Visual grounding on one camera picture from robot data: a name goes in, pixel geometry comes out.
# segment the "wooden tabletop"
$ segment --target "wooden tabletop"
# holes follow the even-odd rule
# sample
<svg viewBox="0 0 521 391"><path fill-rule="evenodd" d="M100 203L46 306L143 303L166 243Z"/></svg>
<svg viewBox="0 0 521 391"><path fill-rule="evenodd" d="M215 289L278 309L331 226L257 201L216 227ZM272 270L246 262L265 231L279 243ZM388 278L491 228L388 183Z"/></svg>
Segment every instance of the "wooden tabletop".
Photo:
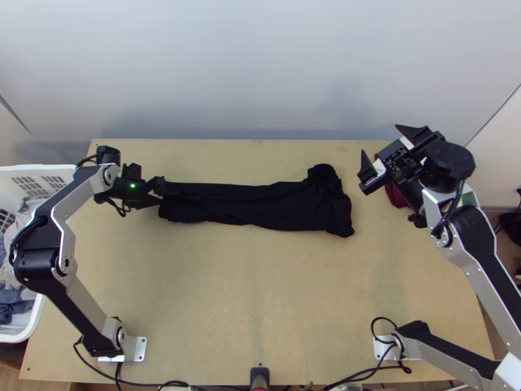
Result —
<svg viewBox="0 0 521 391"><path fill-rule="evenodd" d="M326 384L376 359L369 325L420 319L433 333L492 356L476 296L463 273L407 221L382 189L358 188L360 150L388 141L94 140L143 166L143 178L177 182L271 184L301 181L331 164L352 200L347 238L252 225L180 224L157 208L121 218L85 204L73 217L78 276L108 315L146 336L143 363L122 378L190 384L247 384L249 369L270 369L273 384ZM75 356L79 332L46 301L29 340L24 379L107 383ZM114 374L114 364L97 364ZM426 362L377 373L372 382L450 379Z"/></svg>

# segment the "wooden floor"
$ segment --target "wooden floor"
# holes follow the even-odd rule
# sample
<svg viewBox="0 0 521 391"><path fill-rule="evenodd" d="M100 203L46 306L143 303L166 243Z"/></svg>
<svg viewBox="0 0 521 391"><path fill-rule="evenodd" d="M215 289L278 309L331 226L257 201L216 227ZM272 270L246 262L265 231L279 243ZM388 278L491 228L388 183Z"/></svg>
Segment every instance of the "wooden floor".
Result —
<svg viewBox="0 0 521 391"><path fill-rule="evenodd" d="M492 226L495 225L498 215L488 215ZM504 232L498 234L498 255L505 265L505 268L511 275L521 265L521 248L511 242ZM507 352L506 346L499 337L499 334L492 324L492 321L483 311L485 325L492 345L495 358L503 358ZM113 391L116 389L114 384L71 384L71 383L56 383L46 381L30 381L19 380L18 370L0 366L0 390L2 391ZM462 384L459 381L453 381L455 386ZM364 384L364 388L373 391L443 391L452 387L449 381L424 382L424 383L389 383L389 384ZM284 387L276 386L274 391L282 391ZM145 391L153 388L147 387L133 387L122 386L126 391ZM229 388L218 386L205 386L206 391L230 391ZM299 386L293 386L289 391L299 391ZM320 386L314 386L313 390L320 390Z"/></svg>

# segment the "laundry basket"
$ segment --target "laundry basket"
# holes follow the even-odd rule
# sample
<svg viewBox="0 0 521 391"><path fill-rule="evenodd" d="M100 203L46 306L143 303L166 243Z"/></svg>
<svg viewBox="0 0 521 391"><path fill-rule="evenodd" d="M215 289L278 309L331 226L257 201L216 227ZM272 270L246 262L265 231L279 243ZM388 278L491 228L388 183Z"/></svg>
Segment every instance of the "laundry basket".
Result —
<svg viewBox="0 0 521 391"><path fill-rule="evenodd" d="M14 211L27 196L45 200L72 181L76 167L71 164L0 167L0 234L14 222ZM0 342L17 343L35 331L44 306L43 295L27 313L14 314L9 325L0 325Z"/></svg>

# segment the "black garment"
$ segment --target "black garment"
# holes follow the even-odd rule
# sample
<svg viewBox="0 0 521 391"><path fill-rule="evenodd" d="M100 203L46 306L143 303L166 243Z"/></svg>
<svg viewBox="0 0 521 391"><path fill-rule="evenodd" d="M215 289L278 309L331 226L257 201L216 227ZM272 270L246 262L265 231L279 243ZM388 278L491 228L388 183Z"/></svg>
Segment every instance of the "black garment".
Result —
<svg viewBox="0 0 521 391"><path fill-rule="evenodd" d="M166 182L159 217L171 222L255 224L280 231L354 234L351 200L329 164L307 170L302 182L266 186Z"/></svg>

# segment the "black cable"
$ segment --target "black cable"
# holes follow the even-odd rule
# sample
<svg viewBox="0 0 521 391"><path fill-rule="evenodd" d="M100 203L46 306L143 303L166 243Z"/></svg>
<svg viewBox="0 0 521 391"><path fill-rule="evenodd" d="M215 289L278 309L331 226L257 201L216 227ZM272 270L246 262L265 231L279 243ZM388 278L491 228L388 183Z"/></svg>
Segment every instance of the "black cable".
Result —
<svg viewBox="0 0 521 391"><path fill-rule="evenodd" d="M116 377L112 377L108 374L106 374L105 372L102 372L100 371L98 368L94 367L93 365L91 365L89 362L87 362L87 360L84 359L84 357L81 355L81 353L78 351L77 349L77 346L81 343L81 340L83 339L83 337L80 337L73 345L73 349L74 349L74 352L76 353L76 355L79 357L79 359L86 365L88 366L90 369L92 369L94 372L96 372L97 374L105 377L106 379L109 379L109 380L112 380L113 382L116 383L116 386L119 386L119 384L127 384L129 386L137 386L137 387L160 387L159 390L161 390L163 387L166 387L166 386L172 386L172 387L190 387L190 385L184 381L179 381L179 380L170 380L170 381L167 381L165 383L134 383L134 382L131 382L131 381L126 381L126 380L122 380L122 379L117 379ZM121 371L121 367L123 366L123 363L122 362L119 362L118 363L118 366L116 367L116 374L117 376L119 376L119 373Z"/></svg>
<svg viewBox="0 0 521 391"><path fill-rule="evenodd" d="M121 367L123 366L123 362L118 362L116 365L116 374L114 374L114 382L116 383L116 387L118 391L123 391L121 386L119 385L119 373L121 372Z"/></svg>
<svg viewBox="0 0 521 391"><path fill-rule="evenodd" d="M335 388L336 386L339 386L340 384L344 384L344 383L349 383L349 382L362 382L364 380L367 380L369 379L370 377L372 377L377 371L382 371L384 369L401 369L403 370L403 372L407 373L407 374L410 374L412 373L412 369L410 369L409 367L406 367L403 365L402 361L401 360L398 360L398 365L392 365L392 366L382 366L387 354L389 354L389 352L394 348L394 347L398 347L398 345L396 344L396 342L394 341L383 341L383 340L380 340L378 337L376 337L376 334L374 333L374 324L375 322L379 321L379 320L385 320L385 321L388 321L390 322L395 328L396 327L396 324L389 318L386 318L386 317L377 317L377 318L374 318L373 321L371 322L371 333L373 334L373 337L379 341L379 342L382 342L382 343L385 343L387 345L389 345L389 347L387 348L387 350L385 351L385 353L382 355L382 357L380 357L380 361L378 361L376 367L374 368L368 368L368 369L365 369L363 371L360 371L360 372L357 372L351 376L348 376L346 377L345 379L342 379L340 381L337 381L335 383L331 383L331 384L328 384L327 386L325 386L323 388L323 391L328 391L328 390L331 390L332 388ZM403 353L404 353L404 345L402 343L402 341L400 340L400 338L398 337L398 335L396 334L392 334L399 342L400 342L400 358L403 358Z"/></svg>
<svg viewBox="0 0 521 391"><path fill-rule="evenodd" d="M118 206L118 205L116 204L116 202L115 202L113 199L109 198L109 197L105 198L105 201L106 201L109 205L112 205L112 206L116 209L116 211L119 213L119 215L120 215L121 217L125 217L126 214L129 213L129 212L131 211L130 207L129 207L128 205L125 204L125 201L121 201L121 207Z"/></svg>
<svg viewBox="0 0 521 391"><path fill-rule="evenodd" d="M391 324L394 326L395 329L398 328L398 326L396 325L396 323L394 323L394 322L393 322L391 319L389 319L389 318L386 318L386 317L384 317L384 316L378 316L378 317L375 317L375 318L373 319L373 321L371 322L371 334L373 335L374 339L375 339L376 341L378 341L378 342L385 343L386 345L392 345L392 344L395 344L394 341L384 341L384 340L381 340L380 338L378 338L378 337L376 336L376 334L374 333L374 324L375 324L376 322L378 322L378 321L387 321L387 322L391 323Z"/></svg>
<svg viewBox="0 0 521 391"><path fill-rule="evenodd" d="M98 157L98 155L99 155L98 153L95 153L93 155L90 155L90 156L87 156L86 158L81 159L78 163L76 163L76 167L81 167L83 164L85 164L87 162L96 163L92 159Z"/></svg>
<svg viewBox="0 0 521 391"><path fill-rule="evenodd" d="M507 233L513 233L514 231L516 231L515 227L521 221L521 215L518 214L521 210L521 188L517 189L517 193L520 196L520 200L516 210L514 210L513 212L502 214L500 216L498 223L494 227L495 234L498 234L503 230L506 230ZM516 237L517 235L509 234L509 236L512 238L512 236Z"/></svg>
<svg viewBox="0 0 521 391"><path fill-rule="evenodd" d="M432 228L432 231L430 232L431 235L434 235L438 239L440 238L440 235L442 233L442 229L447 225L448 221L451 219L452 215L456 211L456 207L458 206L461 195L463 193L463 187L465 186L465 181L460 181L458 183L458 188L456 189L456 195L454 196L454 200L450 204L447 211L444 213L442 219L436 224L434 228Z"/></svg>

